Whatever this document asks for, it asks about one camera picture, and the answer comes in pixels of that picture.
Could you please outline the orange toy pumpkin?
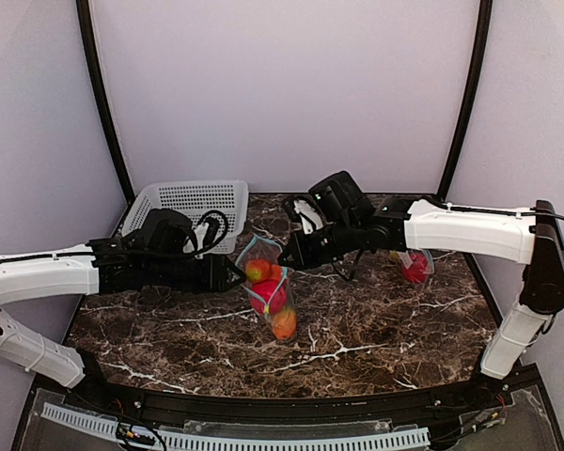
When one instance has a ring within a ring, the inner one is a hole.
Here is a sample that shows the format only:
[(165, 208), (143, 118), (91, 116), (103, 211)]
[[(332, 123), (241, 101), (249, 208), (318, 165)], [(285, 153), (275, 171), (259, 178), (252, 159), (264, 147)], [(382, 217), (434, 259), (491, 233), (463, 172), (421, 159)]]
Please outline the orange toy pumpkin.
[(276, 283), (279, 283), (283, 281), (284, 278), (285, 278), (284, 268), (279, 265), (272, 264), (270, 268), (269, 279), (275, 281)]

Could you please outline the red toy pepper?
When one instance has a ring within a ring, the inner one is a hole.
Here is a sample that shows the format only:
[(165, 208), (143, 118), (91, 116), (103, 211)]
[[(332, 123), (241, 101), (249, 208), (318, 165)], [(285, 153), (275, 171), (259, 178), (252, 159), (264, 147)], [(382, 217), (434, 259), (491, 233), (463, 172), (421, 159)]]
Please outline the red toy pepper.
[(266, 259), (251, 259), (245, 265), (245, 275), (251, 284), (268, 280), (271, 276), (271, 263)]

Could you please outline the clear zip bag blue zipper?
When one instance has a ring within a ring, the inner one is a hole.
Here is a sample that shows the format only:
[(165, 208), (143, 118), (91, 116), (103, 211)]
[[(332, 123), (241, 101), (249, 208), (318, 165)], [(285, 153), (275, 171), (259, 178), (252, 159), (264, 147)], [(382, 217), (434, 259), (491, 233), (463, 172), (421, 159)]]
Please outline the clear zip bag blue zipper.
[(297, 311), (290, 287), (289, 269), (278, 263), (281, 246), (254, 235), (237, 257), (245, 276), (243, 288), (254, 312), (270, 327), (278, 341), (288, 341), (297, 329)]

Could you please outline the pink toy fruit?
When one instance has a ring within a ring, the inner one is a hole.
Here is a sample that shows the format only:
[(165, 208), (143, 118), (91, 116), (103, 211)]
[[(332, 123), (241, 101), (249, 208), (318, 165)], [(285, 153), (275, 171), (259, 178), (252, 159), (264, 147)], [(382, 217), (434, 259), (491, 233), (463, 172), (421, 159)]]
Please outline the pink toy fruit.
[(260, 315), (275, 315), (287, 304), (285, 286), (272, 280), (255, 284), (250, 288), (250, 303)]

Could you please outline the orange green toy mango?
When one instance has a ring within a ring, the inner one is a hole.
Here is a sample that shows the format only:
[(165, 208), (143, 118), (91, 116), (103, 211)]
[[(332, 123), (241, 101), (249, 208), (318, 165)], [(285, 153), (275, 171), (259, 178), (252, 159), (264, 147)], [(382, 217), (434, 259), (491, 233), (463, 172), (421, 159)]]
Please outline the orange green toy mango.
[(286, 307), (274, 315), (272, 331), (276, 339), (284, 341), (290, 339), (297, 324), (297, 314), (293, 307)]

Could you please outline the clear zip bag yellow slider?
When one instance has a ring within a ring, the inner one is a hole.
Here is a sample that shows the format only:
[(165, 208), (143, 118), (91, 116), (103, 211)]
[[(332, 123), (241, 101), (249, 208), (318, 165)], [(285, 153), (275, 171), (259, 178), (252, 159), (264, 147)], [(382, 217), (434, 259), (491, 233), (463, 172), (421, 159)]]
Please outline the clear zip bag yellow slider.
[(390, 256), (399, 264), (405, 279), (411, 283), (422, 284), (434, 274), (434, 262), (428, 250), (391, 251)]

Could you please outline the red toy apple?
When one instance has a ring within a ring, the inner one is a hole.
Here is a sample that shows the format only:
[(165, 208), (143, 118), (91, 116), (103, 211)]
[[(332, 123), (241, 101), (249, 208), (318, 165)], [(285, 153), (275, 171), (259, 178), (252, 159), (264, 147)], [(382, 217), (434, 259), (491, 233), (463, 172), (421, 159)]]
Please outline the red toy apple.
[(410, 282), (421, 284), (428, 278), (429, 262), (422, 253), (401, 254), (401, 272)]

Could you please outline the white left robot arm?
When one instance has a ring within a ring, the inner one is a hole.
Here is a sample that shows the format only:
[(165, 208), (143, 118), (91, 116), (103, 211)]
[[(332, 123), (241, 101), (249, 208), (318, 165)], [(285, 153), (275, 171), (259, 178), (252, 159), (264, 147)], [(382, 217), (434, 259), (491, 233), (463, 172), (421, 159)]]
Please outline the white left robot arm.
[(139, 228), (121, 237), (0, 256), (0, 357), (69, 389), (100, 378), (91, 353), (59, 345), (27, 328), (4, 305), (149, 286), (196, 294), (226, 292), (245, 281), (229, 257), (213, 251), (228, 231), (229, 220), (220, 210), (208, 210), (192, 221), (178, 211), (153, 209)]

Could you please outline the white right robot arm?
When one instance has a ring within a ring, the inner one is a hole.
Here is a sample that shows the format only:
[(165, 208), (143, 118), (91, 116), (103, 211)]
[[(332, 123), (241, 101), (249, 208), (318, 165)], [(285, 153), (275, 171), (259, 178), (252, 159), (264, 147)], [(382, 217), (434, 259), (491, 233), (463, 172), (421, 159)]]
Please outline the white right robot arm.
[(428, 196), (386, 195), (379, 205), (346, 171), (323, 179), (307, 196), (286, 201), (301, 229), (290, 234), (279, 265), (296, 271), (333, 265), (345, 255), (379, 250), (456, 251), (524, 265), (522, 290), (482, 353), (482, 375), (502, 380), (564, 309), (563, 216), (539, 200), (532, 208), (491, 209)]

